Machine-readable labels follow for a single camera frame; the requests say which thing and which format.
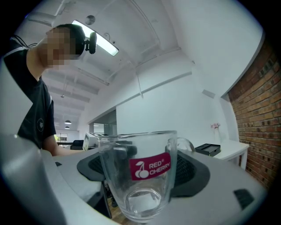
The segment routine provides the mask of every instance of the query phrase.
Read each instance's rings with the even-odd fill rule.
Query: cherry icon
[[[149,172],[144,170],[144,162],[139,161],[136,166],[140,166],[140,170],[136,171],[135,175],[137,178],[147,178],[149,176]]]

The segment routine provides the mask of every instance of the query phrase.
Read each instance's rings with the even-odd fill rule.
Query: man's arm
[[[50,137],[47,137],[43,141],[43,147],[42,148],[44,150],[49,151],[52,154],[52,156],[66,156],[66,155],[81,152],[79,150],[64,149],[64,148],[58,146],[58,144],[56,143],[56,140],[55,140],[53,135],[50,136]]]

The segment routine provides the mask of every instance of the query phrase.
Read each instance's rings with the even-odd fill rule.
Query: white machine
[[[89,147],[97,147],[97,138],[100,136],[103,135],[98,133],[86,132],[83,143],[83,150],[88,151]]]

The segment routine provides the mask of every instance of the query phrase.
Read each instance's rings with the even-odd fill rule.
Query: wooden floor
[[[107,199],[109,210],[112,215],[112,220],[122,225],[139,225],[140,223],[133,222],[123,215],[119,207],[111,206],[111,198]]]

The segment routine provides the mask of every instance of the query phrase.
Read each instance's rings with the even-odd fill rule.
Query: white ceiling
[[[115,42],[119,53],[111,56],[97,46],[94,55],[84,51],[79,60],[43,74],[54,100],[58,130],[64,129],[65,120],[71,120],[71,130],[77,130],[85,105],[98,97],[101,88],[114,82],[118,72],[178,48],[173,25],[161,0],[47,0],[28,15],[16,34],[27,44],[38,43],[51,29],[47,22],[53,27],[73,20],[84,23],[88,15],[96,17],[89,27]]]

